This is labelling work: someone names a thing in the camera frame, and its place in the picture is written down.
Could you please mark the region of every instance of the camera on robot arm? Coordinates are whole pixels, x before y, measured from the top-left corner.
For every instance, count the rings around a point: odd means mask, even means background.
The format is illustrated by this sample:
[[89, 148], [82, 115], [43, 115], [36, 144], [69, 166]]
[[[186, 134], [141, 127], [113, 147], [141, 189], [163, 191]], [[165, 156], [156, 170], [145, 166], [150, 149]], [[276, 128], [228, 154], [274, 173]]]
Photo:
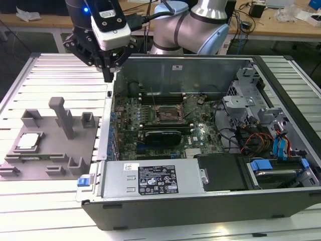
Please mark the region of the camera on robot arm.
[[114, 73], [136, 51], [131, 32], [160, 16], [174, 15], [166, 0], [162, 2], [168, 12], [125, 16], [118, 0], [66, 0], [74, 28], [64, 46], [88, 66], [101, 70], [105, 82], [112, 82]]

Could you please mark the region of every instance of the black cable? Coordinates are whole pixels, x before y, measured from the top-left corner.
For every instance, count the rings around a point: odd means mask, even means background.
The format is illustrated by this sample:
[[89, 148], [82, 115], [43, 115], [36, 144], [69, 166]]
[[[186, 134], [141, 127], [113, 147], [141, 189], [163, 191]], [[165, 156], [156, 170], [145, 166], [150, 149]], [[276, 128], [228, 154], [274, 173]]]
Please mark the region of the black cable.
[[32, 51], [24, 44], [24, 42], [21, 41], [21, 39], [18, 38], [17, 35], [1, 19], [0, 19], [0, 22], [19, 40], [20, 43], [22, 43], [22, 45], [29, 51], [29, 53], [32, 53]]
[[247, 2], [240, 5], [239, 10], [243, 10], [245, 7], [250, 7], [253, 2]]
[[166, 0], [161, 0], [162, 1], [162, 3], [168, 8], [168, 10], [171, 12], [171, 13], [175, 13], [175, 10], [174, 9], [172, 9], [172, 7], [167, 3], [167, 1]]
[[321, 65], [321, 61], [315, 66], [315, 68], [313, 69], [313, 71], [310, 74], [310, 77], [312, 77], [312, 75], [314, 74], [314, 72], [316, 71], [316, 69]]
[[125, 10], [123, 10], [123, 12], [129, 11], [129, 10], [132, 10], [132, 9], [136, 9], [136, 8], [141, 7], [141, 6], [145, 6], [145, 5], [147, 5], [147, 4], [149, 4], [149, 2], [148, 2], [148, 3], [145, 3], [145, 4], [141, 4], [141, 5], [135, 6], [135, 7], [132, 7], [132, 8], [129, 8], [129, 9], [125, 9]]
[[253, 27], [253, 29], [252, 30], [250, 30], [250, 31], [246, 31], [246, 32], [244, 32], [244, 33], [252, 33], [254, 30], [255, 30], [255, 28], [256, 28], [256, 23], [255, 23], [255, 20], [254, 20], [254, 18], [252, 18], [250, 15], [248, 15], [246, 12], [243, 12], [243, 11], [241, 11], [241, 10], [235, 10], [236, 12], [239, 12], [239, 13], [243, 13], [243, 14], [245, 14], [246, 16], [248, 16], [252, 21], [253, 21], [253, 23], [254, 23], [254, 27]]
[[[148, 8], [146, 11], [146, 18], [150, 15], [150, 9], [151, 9], [151, 0], [149, 0]], [[150, 21], [148, 22], [148, 27], [144, 28], [144, 53], [147, 53], [147, 43], [148, 43], [148, 34], [149, 34], [149, 28], [150, 28]]]
[[237, 147], [239, 147], [239, 148], [244, 148], [245, 150], [249, 150], [249, 151], [251, 151], [251, 152], [256, 153], [256, 151], [252, 150], [252, 149], [249, 148], [247, 145], [243, 145], [243, 146], [241, 147], [236, 141], [232, 140], [231, 138], [228, 138], [227, 136], [223, 135], [223, 134], [219, 131], [219, 129], [218, 129], [217, 126], [215, 125], [215, 116], [216, 116], [216, 113], [217, 113], [217, 110], [218, 110], [218, 106], [219, 106], [220, 104], [223, 104], [223, 100], [221, 100], [221, 101], [217, 104], [217, 106], [216, 106], [216, 108], [215, 108], [215, 111], [214, 111], [214, 115], [213, 115], [213, 124], [214, 124], [214, 125], [213, 125], [213, 126], [214, 126], [215, 131], [216, 131], [217, 133], [219, 133], [219, 134], [221, 135], [221, 137], [227, 139], [228, 141], [231, 141], [231, 142], [232, 142], [233, 144], [235, 144]]
[[173, 16], [175, 13], [172, 13], [172, 12], [161, 12], [161, 13], [157, 13], [157, 14], [153, 14], [151, 16], [146, 16], [145, 17], [145, 22], [144, 23], [147, 23], [153, 19], [156, 19], [158, 17], [161, 17], [161, 16]]
[[233, 39], [231, 40], [229, 48], [233, 45], [235, 38], [236, 38], [237, 34], [239, 34], [239, 30], [240, 30], [240, 22], [239, 22], [240, 21], [240, 13], [238, 13], [234, 10], [232, 16], [235, 17], [235, 19], [236, 19], [237, 29], [236, 29], [236, 33], [235, 33]]
[[2, 46], [2, 48], [4, 49], [4, 51], [5, 51], [6, 54], [13, 56], [13, 57], [17, 60], [18, 63], [25, 65], [26, 60], [24, 60], [24, 59], [21, 58], [20, 56], [16, 56], [15, 54], [9, 53], [9, 52], [7, 51], [7, 49], [6, 49], [6, 47], [4, 46], [4, 44], [3, 44], [1, 41], [0, 41], [0, 45]]
[[214, 84], [204, 84], [204, 85], [202, 85], [201, 88], [200, 88], [200, 94], [203, 93], [202, 89], [203, 89], [204, 86], [214, 87], [221, 95], [223, 95], [223, 91], [221, 91], [221, 90], [220, 90], [216, 85], [214, 85]]
[[227, 152], [230, 152], [230, 150], [231, 150], [231, 141], [229, 141], [229, 149], [228, 149]]
[[235, 131], [233, 128], [222, 128], [222, 129], [219, 130], [219, 132], [224, 131], [224, 130], [229, 130], [231, 132]]

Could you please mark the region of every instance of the power supply label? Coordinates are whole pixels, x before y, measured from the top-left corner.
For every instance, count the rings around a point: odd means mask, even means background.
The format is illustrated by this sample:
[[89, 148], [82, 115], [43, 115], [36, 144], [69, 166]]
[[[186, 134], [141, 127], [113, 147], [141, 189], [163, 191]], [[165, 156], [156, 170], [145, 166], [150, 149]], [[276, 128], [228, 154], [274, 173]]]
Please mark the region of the power supply label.
[[175, 166], [139, 167], [138, 192], [140, 195], [178, 193]]

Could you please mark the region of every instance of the robotic arm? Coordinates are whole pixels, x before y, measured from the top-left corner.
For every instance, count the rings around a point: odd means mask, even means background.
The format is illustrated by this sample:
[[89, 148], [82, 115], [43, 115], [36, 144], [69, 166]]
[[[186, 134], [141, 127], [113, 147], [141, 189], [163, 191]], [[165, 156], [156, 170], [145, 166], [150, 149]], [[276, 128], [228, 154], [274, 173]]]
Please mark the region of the robotic arm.
[[[152, 52], [167, 53], [158, 51], [158, 49], [171, 50], [180, 48], [180, 46], [194, 51], [199, 47], [204, 49], [203, 45], [208, 42], [211, 44], [210, 46], [205, 44], [206, 49], [212, 48], [209, 54], [214, 52], [213, 48], [221, 46], [227, 35], [228, 26], [226, 24], [223, 25], [224, 28], [218, 28], [224, 23], [224, 17], [226, 18], [224, 12], [226, 1], [200, 0], [196, 5], [198, 6], [197, 11], [193, 13], [194, 17], [190, 19], [189, 14], [186, 15], [188, 9], [184, 2], [167, 3], [166, 0], [162, 0], [163, 3], [158, 5], [161, 10], [155, 11], [154, 15], [132, 14], [125, 17], [118, 0], [66, 0], [74, 28], [73, 34], [66, 39], [64, 46], [88, 66], [95, 65], [101, 69], [105, 82], [112, 82], [114, 72], [136, 49], [136, 42], [131, 37], [131, 32], [141, 29], [144, 23], [156, 18], [155, 41], [158, 44], [155, 42], [154, 45], [157, 47], [153, 46], [154, 51], [152, 49]], [[183, 43], [187, 39], [199, 39], [196, 41], [197, 47], [193, 41], [189, 44]]]

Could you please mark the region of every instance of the paper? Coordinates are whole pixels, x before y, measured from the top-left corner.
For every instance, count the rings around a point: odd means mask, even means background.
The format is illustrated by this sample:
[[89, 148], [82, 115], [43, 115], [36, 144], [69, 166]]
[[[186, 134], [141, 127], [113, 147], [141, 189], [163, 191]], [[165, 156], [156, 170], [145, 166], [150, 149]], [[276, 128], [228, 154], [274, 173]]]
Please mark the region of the paper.
[[306, 21], [309, 17], [311, 17], [313, 13], [309, 13], [309, 12], [306, 12], [306, 11], [300, 11], [296, 16], [295, 18], [297, 19], [300, 19], [300, 20], [303, 20], [303, 21]]
[[21, 9], [18, 9], [17, 7], [16, 9], [17, 9], [16, 16], [26, 22], [41, 19], [40, 14], [37, 12], [29, 13], [29, 12], [22, 11]]

